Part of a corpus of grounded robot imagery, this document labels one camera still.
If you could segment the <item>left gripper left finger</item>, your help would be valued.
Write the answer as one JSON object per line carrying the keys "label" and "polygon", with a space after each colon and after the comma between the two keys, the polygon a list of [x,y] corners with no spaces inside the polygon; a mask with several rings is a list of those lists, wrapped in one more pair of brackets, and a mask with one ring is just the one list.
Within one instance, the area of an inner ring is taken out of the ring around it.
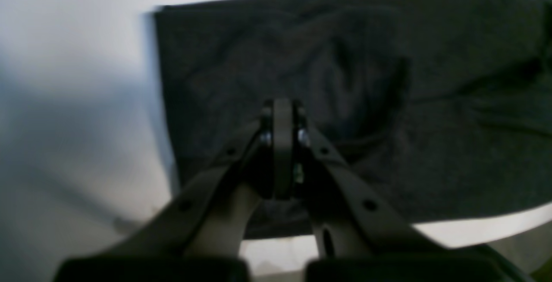
{"label": "left gripper left finger", "polygon": [[269,100],[156,217],[122,243],[65,261],[56,282],[249,282],[238,257],[262,199],[283,196],[283,101]]}

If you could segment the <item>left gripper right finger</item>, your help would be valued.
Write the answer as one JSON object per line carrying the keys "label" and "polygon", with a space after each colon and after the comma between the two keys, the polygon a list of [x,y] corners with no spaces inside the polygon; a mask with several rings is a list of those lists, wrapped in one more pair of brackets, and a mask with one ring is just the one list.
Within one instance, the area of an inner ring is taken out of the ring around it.
{"label": "left gripper right finger", "polygon": [[302,199],[320,249],[306,282],[530,282],[487,245],[444,248],[417,231],[306,117],[282,101],[282,195]]}

